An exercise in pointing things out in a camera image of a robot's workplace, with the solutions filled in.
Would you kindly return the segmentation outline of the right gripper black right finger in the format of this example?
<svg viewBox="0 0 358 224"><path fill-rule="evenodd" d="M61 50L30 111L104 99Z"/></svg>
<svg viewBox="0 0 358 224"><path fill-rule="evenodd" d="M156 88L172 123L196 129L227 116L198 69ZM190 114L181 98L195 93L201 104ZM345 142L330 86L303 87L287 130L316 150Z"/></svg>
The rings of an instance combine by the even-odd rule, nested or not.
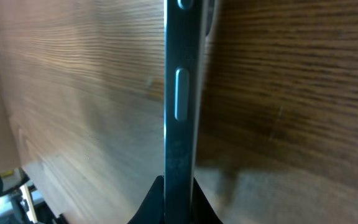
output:
<svg viewBox="0 0 358 224"><path fill-rule="evenodd" d="M223 224L196 179L193 180L192 221L194 224Z"/></svg>

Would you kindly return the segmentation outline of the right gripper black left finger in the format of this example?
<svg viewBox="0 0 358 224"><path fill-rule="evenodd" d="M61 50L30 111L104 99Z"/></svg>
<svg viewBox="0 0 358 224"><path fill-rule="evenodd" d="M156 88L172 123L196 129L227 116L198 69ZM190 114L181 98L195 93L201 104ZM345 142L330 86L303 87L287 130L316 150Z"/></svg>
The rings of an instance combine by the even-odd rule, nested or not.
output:
<svg viewBox="0 0 358 224"><path fill-rule="evenodd" d="M163 193L164 178L162 175L159 175L154 180L138 211L136 211L135 215L128 221L128 224L163 223Z"/></svg>

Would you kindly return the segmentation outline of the blue screen smartphone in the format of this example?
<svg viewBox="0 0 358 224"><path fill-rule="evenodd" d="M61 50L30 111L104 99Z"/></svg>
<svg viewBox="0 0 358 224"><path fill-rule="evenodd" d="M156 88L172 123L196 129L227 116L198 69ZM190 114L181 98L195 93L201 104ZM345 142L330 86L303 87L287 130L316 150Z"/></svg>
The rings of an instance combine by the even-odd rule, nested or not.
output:
<svg viewBox="0 0 358 224"><path fill-rule="evenodd" d="M164 222L190 223L205 41L215 0L164 2Z"/></svg>

